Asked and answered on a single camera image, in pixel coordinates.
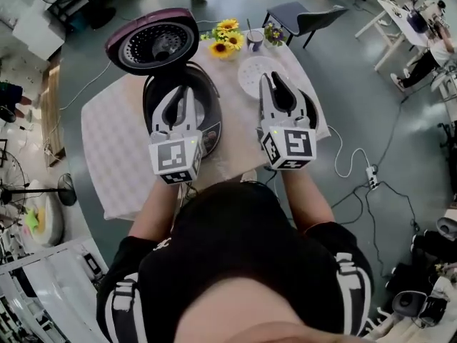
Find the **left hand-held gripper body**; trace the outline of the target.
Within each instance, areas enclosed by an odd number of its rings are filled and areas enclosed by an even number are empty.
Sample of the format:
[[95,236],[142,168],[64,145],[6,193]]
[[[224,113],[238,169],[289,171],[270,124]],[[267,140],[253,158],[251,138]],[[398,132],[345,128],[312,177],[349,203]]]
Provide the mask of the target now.
[[166,184],[195,181],[203,156],[202,133],[199,130],[153,133],[149,154],[154,174]]

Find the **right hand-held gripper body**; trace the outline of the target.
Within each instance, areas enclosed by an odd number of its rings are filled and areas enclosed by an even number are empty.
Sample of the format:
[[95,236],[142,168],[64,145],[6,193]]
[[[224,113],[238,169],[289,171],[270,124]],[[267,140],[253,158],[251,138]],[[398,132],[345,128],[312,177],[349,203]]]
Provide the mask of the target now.
[[297,170],[316,159],[316,130],[307,116],[261,121],[261,146],[274,170]]

